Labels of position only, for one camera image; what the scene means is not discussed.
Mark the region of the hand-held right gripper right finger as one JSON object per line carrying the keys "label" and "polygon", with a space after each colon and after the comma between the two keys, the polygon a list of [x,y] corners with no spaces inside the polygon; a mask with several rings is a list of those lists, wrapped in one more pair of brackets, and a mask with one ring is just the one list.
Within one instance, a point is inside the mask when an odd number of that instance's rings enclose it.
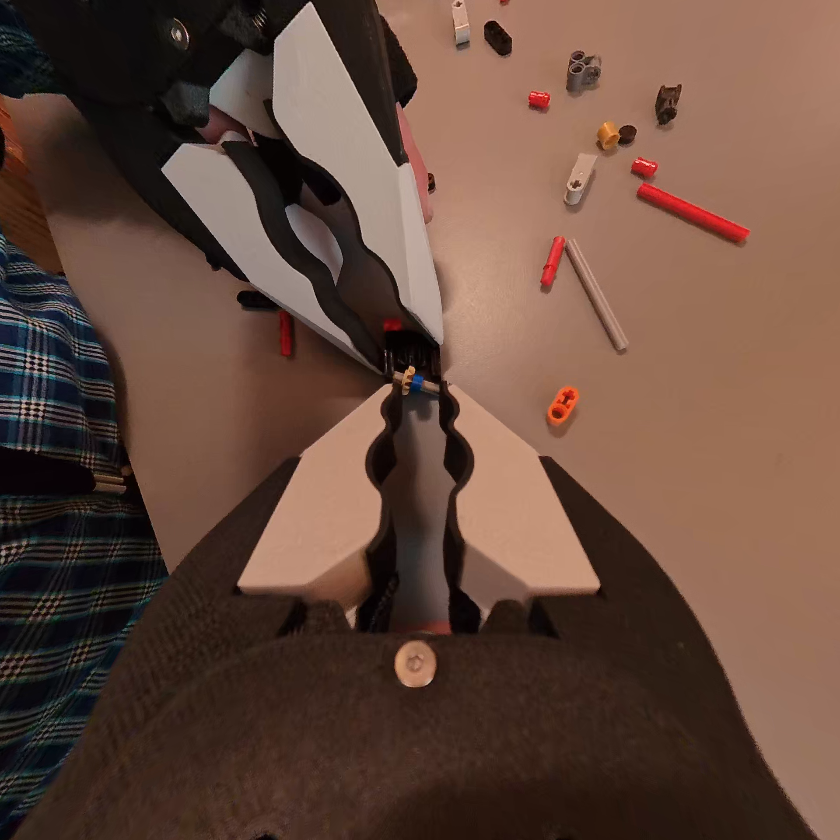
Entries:
{"label": "hand-held right gripper right finger", "polygon": [[474,633],[499,602],[593,595],[601,583],[538,452],[455,385],[441,385],[448,618]]}

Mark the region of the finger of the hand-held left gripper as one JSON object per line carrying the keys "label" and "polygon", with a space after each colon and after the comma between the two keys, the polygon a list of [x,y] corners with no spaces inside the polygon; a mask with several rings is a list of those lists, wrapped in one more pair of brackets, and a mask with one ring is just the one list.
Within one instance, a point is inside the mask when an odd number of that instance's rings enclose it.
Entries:
{"label": "finger of the hand-held left gripper", "polygon": [[301,205],[300,155],[288,140],[236,132],[184,143],[163,174],[247,282],[354,360],[383,373],[380,345],[342,298],[340,242]]}
{"label": "finger of the hand-held left gripper", "polygon": [[219,30],[244,51],[209,101],[284,140],[352,209],[363,247],[436,343],[443,307],[397,114],[413,69],[375,2],[231,2]]}

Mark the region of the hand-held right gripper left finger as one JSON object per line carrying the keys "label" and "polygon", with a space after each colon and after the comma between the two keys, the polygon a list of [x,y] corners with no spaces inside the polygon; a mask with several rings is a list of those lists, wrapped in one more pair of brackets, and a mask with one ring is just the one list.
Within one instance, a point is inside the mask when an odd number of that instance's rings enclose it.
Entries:
{"label": "hand-held right gripper left finger", "polygon": [[247,595],[336,602],[363,633],[388,629],[399,575],[392,505],[400,395],[384,385],[297,460],[238,579]]}

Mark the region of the small grey axle with gears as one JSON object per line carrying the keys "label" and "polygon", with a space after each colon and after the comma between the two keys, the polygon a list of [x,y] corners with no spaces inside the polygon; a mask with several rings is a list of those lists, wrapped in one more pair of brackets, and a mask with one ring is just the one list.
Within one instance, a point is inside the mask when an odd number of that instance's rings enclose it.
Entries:
{"label": "small grey axle with gears", "polygon": [[395,385],[399,386],[403,396],[413,393],[423,393],[430,396],[440,395],[440,384],[423,377],[412,365],[408,365],[404,371],[394,371],[392,380]]}

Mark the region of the black frame with red pins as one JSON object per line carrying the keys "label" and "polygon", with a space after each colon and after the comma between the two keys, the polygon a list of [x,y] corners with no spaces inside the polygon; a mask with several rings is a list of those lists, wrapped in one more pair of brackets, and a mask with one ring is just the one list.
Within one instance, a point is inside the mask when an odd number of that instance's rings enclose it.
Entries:
{"label": "black frame with red pins", "polygon": [[399,318],[383,321],[383,369],[386,378],[404,373],[412,366],[415,373],[436,384],[442,381],[439,345],[425,333],[409,329]]}

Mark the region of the person's left forearm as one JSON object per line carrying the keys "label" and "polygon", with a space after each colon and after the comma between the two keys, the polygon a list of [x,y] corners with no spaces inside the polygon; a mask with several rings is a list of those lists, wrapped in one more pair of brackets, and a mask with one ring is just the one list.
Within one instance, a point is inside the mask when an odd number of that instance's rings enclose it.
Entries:
{"label": "person's left forearm", "polygon": [[1,1],[1,94],[60,94],[55,69],[11,2]]}

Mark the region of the person's left hand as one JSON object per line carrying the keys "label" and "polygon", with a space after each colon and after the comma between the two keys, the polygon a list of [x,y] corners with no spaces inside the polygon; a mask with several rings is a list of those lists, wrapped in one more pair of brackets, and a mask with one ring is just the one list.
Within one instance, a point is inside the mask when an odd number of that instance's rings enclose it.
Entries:
{"label": "person's left hand", "polygon": [[414,175],[423,220],[425,224],[429,224],[434,217],[434,213],[428,191],[428,169],[417,147],[417,142],[414,139],[410,123],[406,118],[402,105],[397,103],[395,110],[401,132],[402,145]]}

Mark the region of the orange short beam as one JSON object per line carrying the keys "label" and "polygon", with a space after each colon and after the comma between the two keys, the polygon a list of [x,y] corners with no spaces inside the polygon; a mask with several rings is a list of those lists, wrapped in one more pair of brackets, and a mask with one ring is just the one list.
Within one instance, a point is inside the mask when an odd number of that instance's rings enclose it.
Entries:
{"label": "orange short beam", "polygon": [[547,423],[558,427],[571,416],[580,398],[579,392],[573,386],[567,385],[558,390],[546,412]]}

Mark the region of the brown wooden panel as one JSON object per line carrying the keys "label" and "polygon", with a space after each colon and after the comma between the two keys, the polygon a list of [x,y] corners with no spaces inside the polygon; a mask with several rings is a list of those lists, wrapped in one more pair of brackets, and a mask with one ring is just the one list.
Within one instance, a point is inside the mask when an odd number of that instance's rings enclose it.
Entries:
{"label": "brown wooden panel", "polygon": [[1,98],[3,165],[1,170],[1,227],[6,238],[40,268],[63,275],[56,244],[44,208],[28,171],[23,145]]}

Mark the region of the long grey axle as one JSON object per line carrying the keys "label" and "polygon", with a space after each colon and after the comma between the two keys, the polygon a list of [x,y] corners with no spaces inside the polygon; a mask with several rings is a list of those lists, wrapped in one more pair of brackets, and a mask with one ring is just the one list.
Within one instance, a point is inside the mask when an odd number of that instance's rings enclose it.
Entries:
{"label": "long grey axle", "polygon": [[619,354],[623,354],[628,348],[627,336],[617,320],[605,294],[600,288],[592,268],[583,256],[581,248],[577,242],[571,238],[565,244],[565,251],[570,258],[572,267],[574,268],[574,271],[579,278],[579,281],[581,282],[598,319],[600,319],[614,350]]}

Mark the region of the grey double pin connector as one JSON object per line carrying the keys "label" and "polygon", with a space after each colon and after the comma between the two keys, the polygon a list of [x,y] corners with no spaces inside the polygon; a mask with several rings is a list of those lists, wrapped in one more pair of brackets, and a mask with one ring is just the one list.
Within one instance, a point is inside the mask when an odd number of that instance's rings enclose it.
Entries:
{"label": "grey double pin connector", "polygon": [[602,57],[597,54],[587,55],[583,50],[570,54],[566,76],[566,90],[577,94],[595,88],[602,75]]}

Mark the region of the person's blue plaid shirt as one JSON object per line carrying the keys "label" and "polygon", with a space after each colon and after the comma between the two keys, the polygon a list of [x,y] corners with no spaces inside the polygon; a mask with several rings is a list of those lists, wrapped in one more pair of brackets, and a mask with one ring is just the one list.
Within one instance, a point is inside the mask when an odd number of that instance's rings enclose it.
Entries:
{"label": "person's blue plaid shirt", "polygon": [[[66,278],[2,236],[2,447],[109,476],[129,460],[105,349]],[[78,741],[165,564],[141,499],[2,497],[1,831]]]}

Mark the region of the long red axle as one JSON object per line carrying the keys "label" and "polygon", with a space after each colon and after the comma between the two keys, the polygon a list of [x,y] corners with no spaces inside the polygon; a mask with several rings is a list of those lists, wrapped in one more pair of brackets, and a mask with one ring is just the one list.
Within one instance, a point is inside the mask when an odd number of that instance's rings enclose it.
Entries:
{"label": "long red axle", "polygon": [[676,216],[714,235],[725,238],[734,244],[746,242],[751,231],[749,228],[734,223],[725,217],[712,213],[705,208],[688,202],[672,193],[651,184],[641,184],[637,198],[662,211]]}

